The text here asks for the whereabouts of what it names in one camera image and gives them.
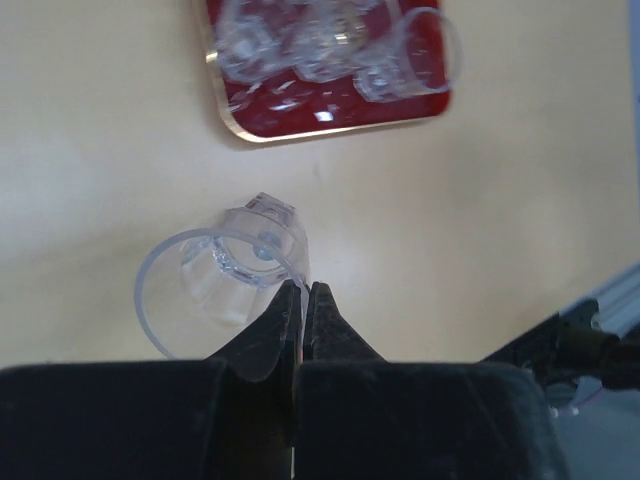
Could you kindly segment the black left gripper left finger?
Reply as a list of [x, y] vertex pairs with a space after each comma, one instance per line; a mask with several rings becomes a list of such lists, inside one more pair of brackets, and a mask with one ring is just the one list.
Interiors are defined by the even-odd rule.
[[204, 360], [1, 372], [5, 479], [287, 479], [295, 286]]

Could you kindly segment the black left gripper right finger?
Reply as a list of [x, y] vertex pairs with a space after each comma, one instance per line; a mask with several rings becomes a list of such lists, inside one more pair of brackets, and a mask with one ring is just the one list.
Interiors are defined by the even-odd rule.
[[541, 389], [507, 364], [392, 363], [311, 289], [295, 375], [299, 479], [566, 479]]

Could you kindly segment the clear faceted glass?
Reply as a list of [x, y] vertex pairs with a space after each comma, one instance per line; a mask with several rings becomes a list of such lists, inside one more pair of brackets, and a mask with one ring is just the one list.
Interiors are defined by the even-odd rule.
[[347, 77], [355, 58], [397, 19], [395, 1], [300, 1], [287, 37], [287, 61], [298, 78], [323, 84]]
[[157, 245], [137, 274], [135, 310], [167, 359], [223, 358], [261, 381], [302, 360], [309, 270], [296, 208], [260, 193]]
[[216, 61], [229, 80], [253, 85], [281, 69], [275, 33], [252, 1], [223, 1], [213, 32]]
[[462, 69], [453, 22], [435, 7], [409, 10], [353, 57], [353, 84], [368, 102], [390, 103], [446, 93]]

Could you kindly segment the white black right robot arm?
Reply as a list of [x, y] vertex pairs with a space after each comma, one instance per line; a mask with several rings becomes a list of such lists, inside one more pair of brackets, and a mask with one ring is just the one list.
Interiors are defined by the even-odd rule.
[[556, 314], [485, 358], [524, 369], [542, 387], [591, 377], [612, 391], [639, 388], [639, 344]]

